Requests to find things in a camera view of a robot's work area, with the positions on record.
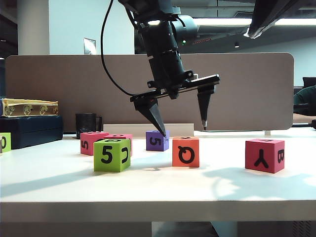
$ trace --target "mug handle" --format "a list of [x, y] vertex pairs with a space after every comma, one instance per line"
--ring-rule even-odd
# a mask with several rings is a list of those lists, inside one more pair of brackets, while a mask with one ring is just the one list
[[102, 117], [101, 116], [96, 116], [95, 117], [95, 122], [97, 122], [97, 118], [99, 118], [99, 129], [97, 131], [102, 131]]

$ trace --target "yellow-green cube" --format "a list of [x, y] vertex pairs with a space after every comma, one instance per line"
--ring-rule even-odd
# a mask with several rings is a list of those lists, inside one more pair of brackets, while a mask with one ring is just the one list
[[104, 139], [93, 143], [94, 171], [121, 172], [130, 167], [130, 139]]
[[11, 151], [11, 133], [1, 132], [0, 136], [2, 136], [2, 139], [1, 139], [2, 152]]

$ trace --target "orange cube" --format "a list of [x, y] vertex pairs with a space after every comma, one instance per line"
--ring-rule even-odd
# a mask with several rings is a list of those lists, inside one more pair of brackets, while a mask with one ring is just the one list
[[172, 139], [172, 166], [199, 167], [198, 137]]

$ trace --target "letter block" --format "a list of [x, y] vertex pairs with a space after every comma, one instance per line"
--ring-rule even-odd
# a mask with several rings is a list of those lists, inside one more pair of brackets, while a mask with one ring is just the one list
[[146, 132], [146, 150], [147, 151], [161, 151], [169, 149], [170, 131], [166, 131], [164, 137], [159, 131]]
[[105, 139], [94, 143], [94, 171], [121, 172], [130, 167], [130, 139]]
[[80, 134], [80, 153], [93, 156], [93, 143], [101, 141], [108, 132], [84, 132]]
[[104, 138], [130, 139], [130, 156], [133, 155], [133, 135], [132, 134], [108, 134]]
[[174, 137], [172, 166], [199, 167], [198, 137]]
[[11, 151], [11, 133], [2, 132], [0, 133], [0, 136], [2, 136], [2, 139], [1, 139], [2, 152], [4, 153], [4, 152]]
[[273, 174], [284, 169], [284, 141], [270, 139], [246, 141], [245, 168]]

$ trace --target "black mug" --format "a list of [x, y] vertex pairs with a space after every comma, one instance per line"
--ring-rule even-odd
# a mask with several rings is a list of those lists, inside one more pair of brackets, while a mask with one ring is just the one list
[[[99, 118], [98, 129], [96, 129], [97, 118]], [[102, 130], [102, 117], [96, 114], [76, 114], [76, 137], [80, 139], [83, 132], [95, 132]]]

